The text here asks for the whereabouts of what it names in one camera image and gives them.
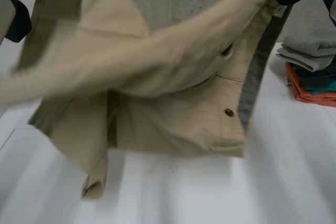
brown button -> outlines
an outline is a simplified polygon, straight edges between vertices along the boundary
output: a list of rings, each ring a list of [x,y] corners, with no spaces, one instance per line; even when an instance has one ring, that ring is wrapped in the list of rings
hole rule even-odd
[[[235,113],[231,109],[226,109],[225,110],[225,114],[228,115],[228,116],[230,116],[230,117],[232,117],[232,116],[235,115]]]

beige fabric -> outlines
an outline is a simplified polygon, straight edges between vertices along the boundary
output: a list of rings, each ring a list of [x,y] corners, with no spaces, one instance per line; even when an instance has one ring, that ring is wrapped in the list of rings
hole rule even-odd
[[[108,141],[242,156],[239,96],[277,9],[265,1],[223,0],[152,32],[131,0],[37,0],[18,70],[0,80],[0,104],[45,97],[31,124],[89,174],[83,198],[103,193]]]

orange towel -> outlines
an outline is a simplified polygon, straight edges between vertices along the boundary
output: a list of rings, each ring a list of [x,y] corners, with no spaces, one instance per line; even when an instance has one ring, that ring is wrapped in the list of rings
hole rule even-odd
[[[292,86],[295,99],[305,103],[316,103],[319,105],[336,107],[336,92],[324,92],[312,94],[310,91],[299,86],[299,79],[289,62],[286,62],[287,72],[292,79]]]

white table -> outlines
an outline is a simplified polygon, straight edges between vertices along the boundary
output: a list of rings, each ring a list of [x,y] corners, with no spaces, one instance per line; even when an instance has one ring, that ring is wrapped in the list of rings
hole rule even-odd
[[[295,101],[284,74],[272,56],[244,159],[110,151],[97,202],[79,199],[85,174],[26,125],[34,106],[9,109],[0,224],[336,223],[336,109]]]

folded towel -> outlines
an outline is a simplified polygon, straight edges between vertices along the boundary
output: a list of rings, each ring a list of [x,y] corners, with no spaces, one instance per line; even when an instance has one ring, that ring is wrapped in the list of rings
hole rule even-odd
[[[336,60],[325,69],[316,72],[310,72],[296,64],[291,64],[291,67],[299,78],[300,87],[304,89],[325,89],[336,82]]]
[[[283,43],[315,57],[336,55],[336,28],[323,27],[307,35],[290,35],[284,38]]]
[[[286,62],[287,72],[292,80],[295,99],[305,103],[315,103],[324,106],[336,107],[336,92],[326,92],[313,95],[310,91],[299,86],[299,79],[289,62]]]
[[[330,84],[327,88],[307,88],[312,94],[321,94],[326,92],[335,92],[336,91],[336,81],[334,81],[332,84]]]
[[[294,63],[296,65],[302,66],[303,68],[315,72],[317,70],[322,70],[330,65],[334,56],[321,56],[314,57],[308,54],[303,54],[301,52],[295,51],[289,47],[286,47],[282,44],[282,48],[277,50],[278,54],[276,54],[279,58]]]

